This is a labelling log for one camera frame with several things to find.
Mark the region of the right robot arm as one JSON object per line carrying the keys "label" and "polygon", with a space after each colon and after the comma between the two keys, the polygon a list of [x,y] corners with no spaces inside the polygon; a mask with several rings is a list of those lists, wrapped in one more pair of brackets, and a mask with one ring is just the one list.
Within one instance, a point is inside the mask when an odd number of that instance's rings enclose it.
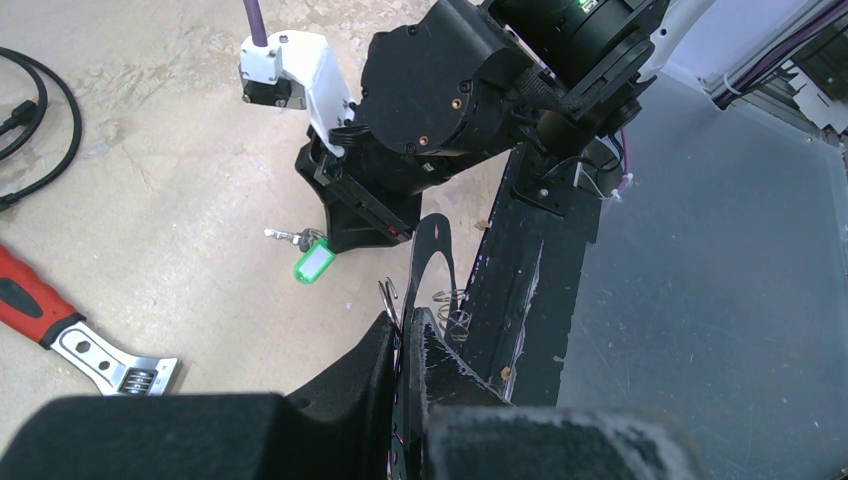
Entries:
{"label": "right robot arm", "polygon": [[423,192],[503,152],[487,239],[553,221],[597,235],[579,186],[588,146],[640,111],[639,96],[709,8],[706,1],[439,1],[376,33],[353,116],[296,168],[321,199],[329,248],[391,247],[422,232]]}

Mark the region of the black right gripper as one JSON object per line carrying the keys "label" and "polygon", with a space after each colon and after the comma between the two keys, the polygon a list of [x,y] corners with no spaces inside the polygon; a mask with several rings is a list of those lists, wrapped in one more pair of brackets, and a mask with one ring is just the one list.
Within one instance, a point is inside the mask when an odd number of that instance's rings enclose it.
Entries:
{"label": "black right gripper", "polygon": [[409,241],[425,190],[524,141],[550,106],[541,66],[467,1],[376,33],[360,85],[352,120],[329,135],[342,153],[313,142],[295,160],[336,253]]}

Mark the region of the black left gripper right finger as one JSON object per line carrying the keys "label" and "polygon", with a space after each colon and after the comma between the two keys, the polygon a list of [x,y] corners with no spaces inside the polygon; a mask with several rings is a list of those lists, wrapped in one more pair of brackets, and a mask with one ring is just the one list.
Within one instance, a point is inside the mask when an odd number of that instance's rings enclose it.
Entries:
{"label": "black left gripper right finger", "polygon": [[698,453],[670,415],[617,408],[517,407],[444,341],[427,308],[404,331],[407,479],[700,479]]}

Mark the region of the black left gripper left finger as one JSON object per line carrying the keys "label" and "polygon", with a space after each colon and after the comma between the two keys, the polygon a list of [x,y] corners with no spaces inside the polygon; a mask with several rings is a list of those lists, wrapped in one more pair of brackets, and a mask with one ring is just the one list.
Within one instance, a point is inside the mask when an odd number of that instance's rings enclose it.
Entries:
{"label": "black left gripper left finger", "polygon": [[383,479],[395,330],[386,314],[289,395],[63,397],[1,459],[5,479]]}

